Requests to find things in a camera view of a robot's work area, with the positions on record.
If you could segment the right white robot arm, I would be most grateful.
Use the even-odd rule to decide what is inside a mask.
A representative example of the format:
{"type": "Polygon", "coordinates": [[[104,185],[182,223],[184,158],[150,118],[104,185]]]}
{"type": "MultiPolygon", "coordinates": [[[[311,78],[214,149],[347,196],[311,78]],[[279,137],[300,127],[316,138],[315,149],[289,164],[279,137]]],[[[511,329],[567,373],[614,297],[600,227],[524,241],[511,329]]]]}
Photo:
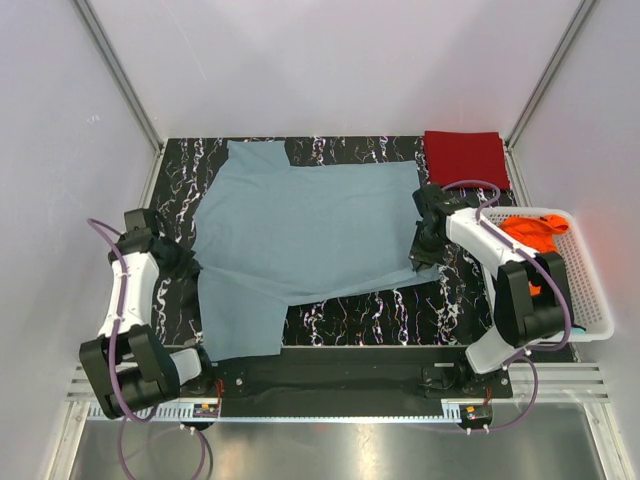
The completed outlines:
{"type": "Polygon", "coordinates": [[[572,328],[567,269],[556,252],[541,253],[492,223],[482,204],[437,184],[413,193],[420,219],[409,252],[415,271],[441,263],[445,247],[457,244],[484,268],[493,326],[469,345],[454,384],[476,396],[490,383],[489,373],[557,334],[569,339],[572,328]]]}

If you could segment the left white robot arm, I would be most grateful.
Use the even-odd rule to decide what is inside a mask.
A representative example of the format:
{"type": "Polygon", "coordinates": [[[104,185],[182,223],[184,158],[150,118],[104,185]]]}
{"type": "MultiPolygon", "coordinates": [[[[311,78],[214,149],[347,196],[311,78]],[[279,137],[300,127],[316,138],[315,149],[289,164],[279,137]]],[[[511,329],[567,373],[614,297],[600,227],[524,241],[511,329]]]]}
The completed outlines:
{"type": "Polygon", "coordinates": [[[216,372],[196,344],[166,348],[151,325],[156,283],[162,276],[195,287],[201,267],[195,254],[163,233],[159,212],[139,208],[124,213],[125,231],[89,219],[109,245],[112,291],[97,337],[80,345],[79,361],[94,396],[109,419],[148,422],[158,407],[196,396],[215,386],[216,372]]]}

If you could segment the light blue t-shirt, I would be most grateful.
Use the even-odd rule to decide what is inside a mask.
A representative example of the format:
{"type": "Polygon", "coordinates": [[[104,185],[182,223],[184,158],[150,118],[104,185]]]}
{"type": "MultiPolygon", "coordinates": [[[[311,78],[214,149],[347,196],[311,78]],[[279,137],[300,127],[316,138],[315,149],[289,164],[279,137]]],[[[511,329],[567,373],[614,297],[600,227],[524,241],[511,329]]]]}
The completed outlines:
{"type": "Polygon", "coordinates": [[[414,163],[298,167],[281,141],[227,148],[194,215],[211,360],[278,354],[292,306],[438,279],[409,258],[414,163]]]}

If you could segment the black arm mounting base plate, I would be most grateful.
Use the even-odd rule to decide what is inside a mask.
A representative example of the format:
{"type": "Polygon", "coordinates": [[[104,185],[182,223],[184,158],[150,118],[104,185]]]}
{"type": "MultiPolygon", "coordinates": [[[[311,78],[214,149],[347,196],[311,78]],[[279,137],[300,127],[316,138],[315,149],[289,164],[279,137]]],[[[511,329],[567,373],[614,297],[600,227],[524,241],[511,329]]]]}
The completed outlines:
{"type": "Polygon", "coordinates": [[[220,401],[225,420],[250,422],[422,419],[444,400],[512,395],[505,371],[474,374],[459,346],[285,347],[213,364],[180,391],[184,401],[220,401]]]}

